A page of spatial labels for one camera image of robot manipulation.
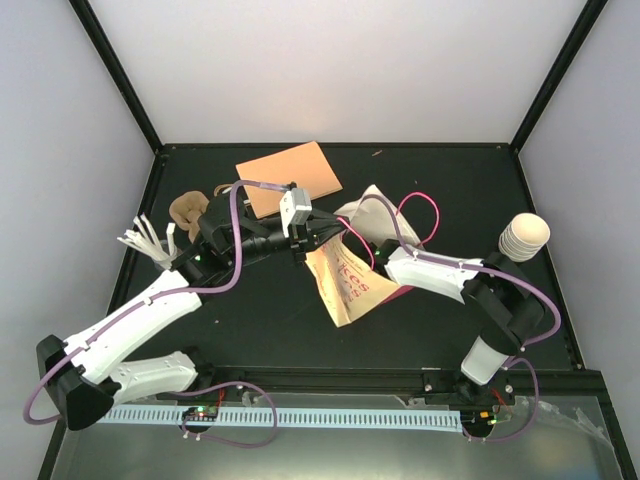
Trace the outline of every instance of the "black metal frame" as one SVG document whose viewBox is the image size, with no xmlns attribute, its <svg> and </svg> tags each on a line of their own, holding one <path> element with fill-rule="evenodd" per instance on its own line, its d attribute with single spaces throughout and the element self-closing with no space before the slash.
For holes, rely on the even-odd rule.
<svg viewBox="0 0 640 480">
<path fill-rule="evenodd" d="M 145 212 L 149 214 L 155 200 L 160 179 L 162 178 L 166 160 L 168 158 L 167 151 L 171 148 L 176 148 L 176 146 L 163 145 L 161 142 L 151 120 L 146 114 L 140 99 L 126 75 L 122 64 L 118 60 L 106 33 L 102 29 L 97 16 L 91 8 L 89 1 L 69 0 L 69 3 L 72 5 L 84 26 L 89 38 L 102 58 L 109 74 L 113 78 L 124 101 L 129 107 L 132 115 L 138 123 L 138 126 L 147 139 L 149 146 L 155 154 L 153 167 L 139 208 L 139 213 Z M 547 74 L 547 77 L 540 87 L 532 105 L 527 111 L 517 133 L 509 145 L 504 145 L 505 148 L 509 148 L 513 161 L 517 165 L 522 183 L 526 190 L 529 207 L 532 211 L 535 211 L 535 206 L 522 171 L 518 154 L 522 150 L 522 147 L 533 131 L 537 121 L 541 117 L 544 109 L 553 96 L 553 93 L 560 84 L 606 3 L 607 0 L 586 1 L 580 16 L 576 20 L 573 29 L 560 50 L 551 70 Z M 555 270 L 553 268 L 551 258 L 546 249 L 544 250 L 544 255 L 550 271 L 554 272 Z M 135 267 L 136 258 L 136 253 L 131 249 L 126 252 L 122 268 L 118 275 L 114 294 L 109 304 L 109 312 L 112 312 L 125 302 L 128 279 Z M 555 275 L 553 276 L 554 281 L 557 283 L 557 278 L 555 278 Z M 563 316 L 565 318 L 569 318 L 566 305 L 562 298 L 560 298 L 559 307 Z M 570 348 L 573 350 L 572 353 L 576 359 L 576 364 L 574 365 L 575 370 L 539 372 L 538 378 L 541 394 L 597 397 L 602 413 L 605 416 L 609 436 L 615 447 L 616 456 L 623 471 L 624 478 L 636 479 L 637 476 L 631 461 L 631 456 L 624 442 L 620 425 L 615 415 L 613 405 L 611 404 L 602 374 L 600 372 L 583 369 L 584 362 L 570 322 L 567 324 L 567 331 L 568 338 L 566 340 Z M 350 393 L 366 392 L 411 395 L 415 394 L 417 391 L 424 391 L 425 383 L 430 382 L 437 384 L 440 381 L 441 376 L 444 377 L 450 375 L 451 372 L 411 372 L 406 370 L 398 372 L 392 370 L 367 370 L 357 372 L 353 370 L 322 371 L 317 369 L 298 369 L 295 371 L 292 371 L 291 369 L 245 369 L 242 371 L 234 369 L 226 371 L 223 369 L 222 371 L 219 371 L 219 373 L 229 379 L 243 378 L 244 380 L 252 381 L 270 391 L 349 391 Z M 515 392 L 525 395 L 533 393 L 533 385 L 528 372 L 510 371 L 508 373 L 500 373 L 498 375 L 498 382 L 503 381 L 503 377 L 508 375 L 508 382 L 514 387 Z M 64 434 L 65 426 L 62 422 L 58 422 L 45 455 L 40 475 L 38 476 L 40 480 L 51 478 L 55 460 L 62 444 Z"/>
</svg>

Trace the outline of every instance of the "cable tray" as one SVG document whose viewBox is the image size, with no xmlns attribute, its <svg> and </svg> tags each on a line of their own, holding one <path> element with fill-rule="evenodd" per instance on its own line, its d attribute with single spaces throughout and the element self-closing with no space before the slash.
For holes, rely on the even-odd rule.
<svg viewBox="0 0 640 480">
<path fill-rule="evenodd" d="M 127 425 L 180 425 L 190 406 L 119 405 L 99 423 Z M 219 427 L 271 427 L 270 408 L 221 407 L 215 421 L 188 421 L 187 425 Z M 460 412 L 442 410 L 364 410 L 328 408 L 278 408 L 278 427 L 357 428 L 377 430 L 435 430 L 462 432 Z"/>
</svg>

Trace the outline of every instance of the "brown stuffed toy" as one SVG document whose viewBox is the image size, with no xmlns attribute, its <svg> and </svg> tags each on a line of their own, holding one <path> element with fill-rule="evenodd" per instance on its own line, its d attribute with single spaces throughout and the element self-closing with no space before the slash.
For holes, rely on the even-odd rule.
<svg viewBox="0 0 640 480">
<path fill-rule="evenodd" d="M 191 243 L 200 233 L 198 219 L 207 210 L 209 199 L 202 192 L 187 192 L 176 198 L 169 207 L 169 215 L 185 232 L 189 232 Z"/>
</svg>

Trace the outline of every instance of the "white wall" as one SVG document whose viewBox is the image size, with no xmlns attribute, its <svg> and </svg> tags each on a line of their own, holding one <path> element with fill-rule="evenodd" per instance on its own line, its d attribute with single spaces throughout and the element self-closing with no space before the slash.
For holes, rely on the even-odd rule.
<svg viewBox="0 0 640 480">
<path fill-rule="evenodd" d="M 93 0 L 165 142 L 509 142 L 585 0 Z"/>
<path fill-rule="evenodd" d="M 68 2 L 4 1 L 0 44 L 0 463 L 26 479 L 52 431 L 21 418 L 35 345 L 104 316 L 152 155 Z"/>
<path fill-rule="evenodd" d="M 590 368 L 640 468 L 640 2 L 609 2 L 523 151 Z"/>
</svg>

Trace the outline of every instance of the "white paper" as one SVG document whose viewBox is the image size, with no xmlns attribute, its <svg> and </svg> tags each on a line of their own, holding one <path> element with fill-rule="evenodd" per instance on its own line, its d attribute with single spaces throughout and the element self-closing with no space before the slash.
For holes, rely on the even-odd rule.
<svg viewBox="0 0 640 480">
<path fill-rule="evenodd" d="M 393 228 L 393 222 L 389 212 L 384 205 L 373 199 L 369 199 L 364 202 L 362 201 L 362 197 L 371 194 L 383 197 L 391 206 L 393 212 L 395 213 L 397 211 L 397 207 L 382 194 L 378 187 L 371 185 L 364 191 L 358 200 L 346 203 L 334 213 L 336 215 L 348 217 L 351 222 L 351 226 L 356 232 L 362 235 L 365 240 L 375 243 L 376 246 L 379 247 L 385 240 L 395 239 L 398 237 L 395 229 Z M 398 225 L 400 226 L 402 238 L 404 238 L 405 242 L 409 245 L 418 245 L 420 243 L 420 239 L 402 213 L 398 214 L 396 218 L 398 220 Z"/>
</svg>

